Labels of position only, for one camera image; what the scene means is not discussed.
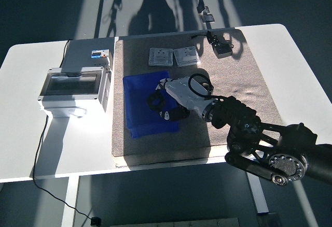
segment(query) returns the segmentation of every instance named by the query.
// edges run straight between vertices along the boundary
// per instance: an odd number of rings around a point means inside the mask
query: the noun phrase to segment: white table
[[[332,104],[286,28],[273,24],[238,29],[248,42],[284,123],[303,122],[318,134],[317,143],[332,143]],[[31,179],[46,117],[39,110],[37,98],[47,70],[59,67],[64,45],[65,41],[23,44],[8,51],[0,69],[0,182]],[[45,133],[47,140],[37,163],[37,176],[69,177],[224,161],[116,168],[111,155],[112,114],[110,97],[104,119],[53,119],[48,124],[49,133],[48,129]]]

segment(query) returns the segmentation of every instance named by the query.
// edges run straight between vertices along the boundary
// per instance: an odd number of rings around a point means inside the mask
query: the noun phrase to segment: power adapter
[[[232,56],[233,54],[232,48],[229,46],[229,44],[222,44],[217,42],[212,44],[212,49],[218,59],[226,58]]]

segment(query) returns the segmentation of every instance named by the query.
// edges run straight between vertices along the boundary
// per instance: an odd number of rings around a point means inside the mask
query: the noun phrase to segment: electrical distribution box
[[[40,109],[50,117],[104,114],[110,79],[108,66],[52,68],[38,97]]]

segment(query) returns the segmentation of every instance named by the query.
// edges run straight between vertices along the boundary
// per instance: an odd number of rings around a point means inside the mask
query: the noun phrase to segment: power cord
[[[64,46],[64,50],[63,50],[63,57],[62,57],[62,61],[61,61],[61,65],[63,63],[63,60],[64,60],[64,56],[65,56],[65,51],[66,51],[66,48],[69,44],[70,40],[67,41],[66,45]],[[36,151],[36,155],[35,155],[35,161],[34,161],[34,164],[33,164],[33,169],[32,169],[32,181],[33,181],[33,184],[38,187],[39,189],[43,190],[44,192],[47,192],[49,195],[51,195],[52,197],[54,197],[55,199],[61,201],[62,203],[64,203],[66,206],[68,206],[69,208],[71,209],[74,209],[75,211],[77,211],[79,214],[82,214],[84,216],[86,216],[88,219],[91,220],[91,226],[101,226],[101,223],[102,223],[102,220],[98,217],[92,217],[90,218],[88,215],[84,214],[83,212],[80,212],[76,207],[73,207],[73,206],[70,206],[66,201],[54,196],[51,192],[49,192],[48,190],[46,190],[45,188],[42,188],[40,187],[39,185],[37,185],[36,183],[36,179],[35,179],[35,170],[36,170],[36,163],[37,163],[37,157],[38,157],[38,153],[39,153],[39,150],[40,150],[40,147],[42,145],[42,143],[44,142],[44,134],[45,134],[45,130],[46,130],[46,127],[47,127],[47,123],[48,123],[48,116],[46,116],[46,121],[45,121],[45,125],[44,125],[44,128],[43,128],[43,131],[40,135],[40,139],[39,139],[39,144],[38,144],[38,148],[37,148],[37,151]]]

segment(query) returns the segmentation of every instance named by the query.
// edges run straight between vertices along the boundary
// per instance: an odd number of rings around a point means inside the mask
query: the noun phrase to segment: small device
[[[218,59],[226,58],[226,57],[232,56],[232,54],[233,54],[233,50],[229,46],[229,44],[217,42],[215,44],[212,44],[212,49]]]
[[[111,71],[106,67],[51,68],[38,102],[50,117],[104,114]]]
[[[201,19],[203,23],[214,22],[214,17],[212,14],[201,15]]]
[[[98,58],[106,58],[109,56],[109,49],[104,50],[93,50],[91,52],[91,58],[92,59],[98,59]]]

